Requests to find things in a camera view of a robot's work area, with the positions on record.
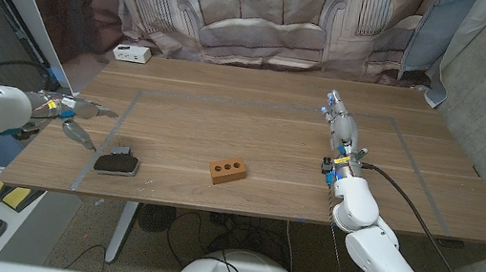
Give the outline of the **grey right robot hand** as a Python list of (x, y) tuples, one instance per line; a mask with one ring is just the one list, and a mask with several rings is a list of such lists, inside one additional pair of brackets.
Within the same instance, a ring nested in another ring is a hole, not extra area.
[(322, 172), (328, 181), (341, 178), (360, 178), (360, 158), (368, 151), (358, 146), (358, 128), (336, 90), (328, 93), (327, 106), (322, 114), (328, 123), (332, 156), (324, 158)]

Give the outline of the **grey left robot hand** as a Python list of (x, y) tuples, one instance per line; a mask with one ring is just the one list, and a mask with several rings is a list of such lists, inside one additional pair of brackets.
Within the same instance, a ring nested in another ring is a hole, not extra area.
[(89, 133), (74, 119), (76, 117), (91, 119), (99, 116), (118, 118), (117, 113), (110, 108), (78, 96), (47, 92), (46, 90), (26, 92), (25, 95), (32, 105), (32, 114), (28, 123), (22, 127), (24, 131), (33, 130), (41, 120), (61, 120), (63, 133), (87, 150), (92, 150), (95, 146)]

